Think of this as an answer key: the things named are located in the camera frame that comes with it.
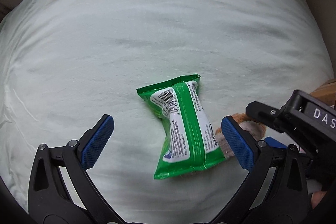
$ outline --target beige wall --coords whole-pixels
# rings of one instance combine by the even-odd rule
[[[306,0],[322,32],[323,40],[336,72],[336,0]]]

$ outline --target green stripe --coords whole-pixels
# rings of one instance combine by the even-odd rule
[[[140,97],[141,97],[142,96],[141,93],[145,93],[145,92],[148,92],[148,91],[154,93],[158,90],[165,89],[165,88],[167,88],[169,86],[173,86],[177,83],[189,82],[191,80],[194,80],[198,83],[199,80],[200,80],[200,76],[198,74],[183,75],[183,76],[180,76],[180,77],[168,80],[168,81],[164,81],[164,82],[161,82],[161,83],[157,83],[157,84],[154,84],[154,85],[144,86],[140,89],[136,89],[136,91],[137,91],[138,95],[140,95]]]
[[[173,89],[180,105],[189,150],[192,151],[194,156],[194,165],[203,165],[205,160],[204,144],[189,88],[186,83],[182,82],[175,84]]]

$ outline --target white label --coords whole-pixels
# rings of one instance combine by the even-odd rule
[[[194,104],[199,128],[201,130],[203,144],[204,144],[204,150],[205,153],[209,153],[211,151],[214,151],[218,148],[218,143],[215,139],[215,136],[213,134],[213,130],[211,127],[211,124],[208,120],[208,117],[206,116],[203,107],[201,106],[200,100],[197,96],[196,90],[194,88],[195,81],[189,81],[186,82],[186,85],[189,88],[190,96]]]
[[[154,92],[150,101],[162,109],[170,124],[170,147],[162,160],[166,162],[178,162],[190,158],[188,139],[185,133],[180,105],[176,93],[172,87]]]

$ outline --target green snack package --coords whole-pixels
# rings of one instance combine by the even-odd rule
[[[197,96],[200,76],[184,75],[137,89],[166,132],[154,179],[208,169],[225,160]]]

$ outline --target white lettering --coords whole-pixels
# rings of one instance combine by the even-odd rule
[[[331,128],[335,128],[335,122],[336,122],[336,119],[331,120],[331,125],[330,125]]]
[[[328,114],[326,114],[326,115],[324,116],[324,118],[322,119],[322,121],[325,122],[325,124],[328,123]]]
[[[314,118],[319,118],[321,115],[321,110],[319,110],[318,108],[315,109],[315,112],[314,112]]]

